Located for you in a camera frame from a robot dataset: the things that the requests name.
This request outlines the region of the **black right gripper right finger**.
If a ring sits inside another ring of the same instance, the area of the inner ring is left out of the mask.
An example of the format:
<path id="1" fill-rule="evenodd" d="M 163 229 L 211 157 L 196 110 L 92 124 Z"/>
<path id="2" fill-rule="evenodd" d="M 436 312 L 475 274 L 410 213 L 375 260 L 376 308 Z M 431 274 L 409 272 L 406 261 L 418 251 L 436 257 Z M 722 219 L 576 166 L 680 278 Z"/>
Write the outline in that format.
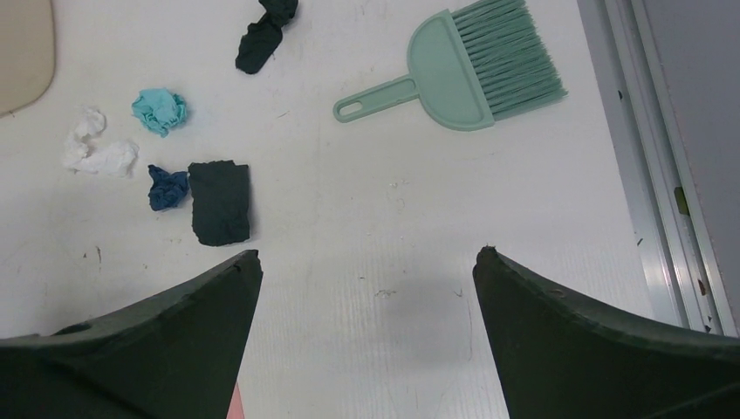
<path id="1" fill-rule="evenodd" d="M 510 417 L 738 417 L 738 339 L 626 312 L 490 246 L 472 274 Z"/>

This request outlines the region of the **mint green hand brush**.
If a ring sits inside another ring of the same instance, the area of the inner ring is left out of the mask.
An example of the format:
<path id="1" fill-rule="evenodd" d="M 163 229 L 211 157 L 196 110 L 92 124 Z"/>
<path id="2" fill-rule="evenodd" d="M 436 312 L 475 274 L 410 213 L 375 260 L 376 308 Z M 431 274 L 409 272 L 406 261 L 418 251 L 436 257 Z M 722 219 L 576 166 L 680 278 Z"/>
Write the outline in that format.
<path id="1" fill-rule="evenodd" d="M 567 95 L 523 1 L 477 1 L 435 14 L 410 38 L 407 63 L 408 74 L 337 101 L 335 119 L 419 100 L 441 126 L 469 132 Z"/>

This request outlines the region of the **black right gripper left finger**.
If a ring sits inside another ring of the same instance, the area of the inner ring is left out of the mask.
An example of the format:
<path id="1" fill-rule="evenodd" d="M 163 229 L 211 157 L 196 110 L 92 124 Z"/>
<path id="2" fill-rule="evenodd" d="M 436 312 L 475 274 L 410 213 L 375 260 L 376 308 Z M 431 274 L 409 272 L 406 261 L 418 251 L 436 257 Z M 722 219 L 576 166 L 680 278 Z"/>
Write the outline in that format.
<path id="1" fill-rule="evenodd" d="M 2 417 L 224 418 L 262 280 L 242 251 L 113 313 L 2 340 Z"/>

